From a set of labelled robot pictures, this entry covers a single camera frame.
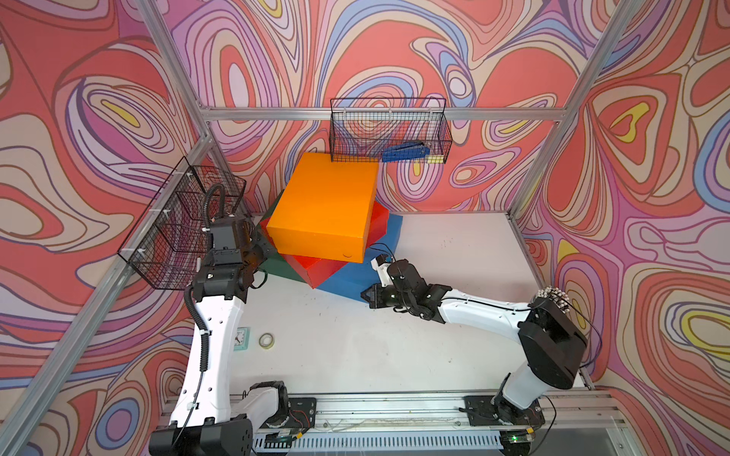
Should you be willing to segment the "green shoebox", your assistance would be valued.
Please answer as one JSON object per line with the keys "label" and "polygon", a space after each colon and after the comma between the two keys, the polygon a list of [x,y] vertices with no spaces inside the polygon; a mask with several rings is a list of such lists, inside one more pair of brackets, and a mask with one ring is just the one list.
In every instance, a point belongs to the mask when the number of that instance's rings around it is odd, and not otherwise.
{"label": "green shoebox", "polygon": [[[271,247],[274,246],[274,243],[273,243],[271,237],[266,232],[266,225],[268,224],[271,216],[273,215],[275,209],[277,208],[277,205],[279,204],[279,201],[281,200],[282,195],[283,195],[283,192],[279,193],[279,195],[276,197],[275,201],[266,210],[266,212],[262,215],[262,218],[259,221],[259,227],[260,227],[260,229],[262,229],[262,232],[265,235],[265,237]],[[291,279],[291,280],[298,281],[298,282],[304,282],[304,279],[284,259],[284,257],[278,253],[278,251],[276,249],[274,249],[271,253],[269,253],[267,255],[267,260],[263,263],[262,268],[269,275],[277,276],[277,277],[284,277],[285,279]]]}

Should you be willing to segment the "blue shoebox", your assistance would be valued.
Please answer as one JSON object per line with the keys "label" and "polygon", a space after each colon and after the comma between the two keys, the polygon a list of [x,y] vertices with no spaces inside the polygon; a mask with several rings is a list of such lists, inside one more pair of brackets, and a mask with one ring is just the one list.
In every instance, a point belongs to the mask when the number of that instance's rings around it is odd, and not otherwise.
{"label": "blue shoebox", "polygon": [[394,253],[397,250],[402,224],[403,216],[389,216],[385,236],[377,241],[374,247],[366,249],[364,261],[348,263],[332,277],[326,279],[317,289],[355,300],[358,303],[365,303],[361,293],[376,283],[380,284],[378,273],[373,269],[371,261],[379,255],[387,255],[390,251]]}

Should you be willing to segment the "orange shoebox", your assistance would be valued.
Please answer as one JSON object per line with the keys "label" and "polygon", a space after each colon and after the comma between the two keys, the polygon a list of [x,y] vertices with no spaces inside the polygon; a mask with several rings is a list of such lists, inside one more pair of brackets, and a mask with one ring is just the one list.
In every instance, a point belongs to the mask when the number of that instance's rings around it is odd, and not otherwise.
{"label": "orange shoebox", "polygon": [[376,197],[377,163],[302,155],[267,233],[282,255],[362,262]]}

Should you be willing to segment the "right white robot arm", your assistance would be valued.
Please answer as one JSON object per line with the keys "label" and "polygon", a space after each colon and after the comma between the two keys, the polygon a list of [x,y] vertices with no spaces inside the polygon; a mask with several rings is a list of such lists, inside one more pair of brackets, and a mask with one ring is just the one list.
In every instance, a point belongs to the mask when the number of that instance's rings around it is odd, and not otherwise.
{"label": "right white robot arm", "polygon": [[492,399],[496,413],[517,415],[546,391],[573,388],[587,337],[568,316],[561,290],[547,287],[529,302],[505,302],[429,284],[408,260],[380,255],[371,266],[378,282],[361,293],[371,309],[391,308],[425,321],[465,325],[520,345],[525,361],[506,375]]}

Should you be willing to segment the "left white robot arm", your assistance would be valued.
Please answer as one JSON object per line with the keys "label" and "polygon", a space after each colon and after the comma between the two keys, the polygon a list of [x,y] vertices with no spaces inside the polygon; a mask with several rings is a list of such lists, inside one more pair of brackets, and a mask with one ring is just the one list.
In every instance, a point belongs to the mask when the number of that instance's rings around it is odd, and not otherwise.
{"label": "left white robot arm", "polygon": [[209,218],[202,265],[184,290],[194,336],[182,392],[167,426],[153,431],[152,455],[248,455],[255,432],[289,416],[281,381],[260,382],[231,401],[231,360],[247,292],[265,260],[249,218]]}

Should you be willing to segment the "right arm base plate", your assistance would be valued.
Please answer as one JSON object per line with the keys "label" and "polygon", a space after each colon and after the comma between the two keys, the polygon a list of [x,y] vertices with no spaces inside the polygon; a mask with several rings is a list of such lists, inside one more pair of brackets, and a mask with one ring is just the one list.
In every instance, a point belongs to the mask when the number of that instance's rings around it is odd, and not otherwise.
{"label": "right arm base plate", "polygon": [[545,423],[545,417],[538,410],[535,400],[528,408],[521,410],[501,395],[467,395],[464,404],[458,410],[467,415],[472,427],[508,426],[539,429]]}

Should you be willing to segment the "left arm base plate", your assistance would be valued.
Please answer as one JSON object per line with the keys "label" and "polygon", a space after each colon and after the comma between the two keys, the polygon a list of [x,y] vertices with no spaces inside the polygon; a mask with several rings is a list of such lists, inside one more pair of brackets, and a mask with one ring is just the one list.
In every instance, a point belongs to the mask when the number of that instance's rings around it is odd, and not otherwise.
{"label": "left arm base plate", "polygon": [[273,422],[265,422],[260,429],[311,429],[317,423],[317,398],[313,396],[289,399],[289,414]]}

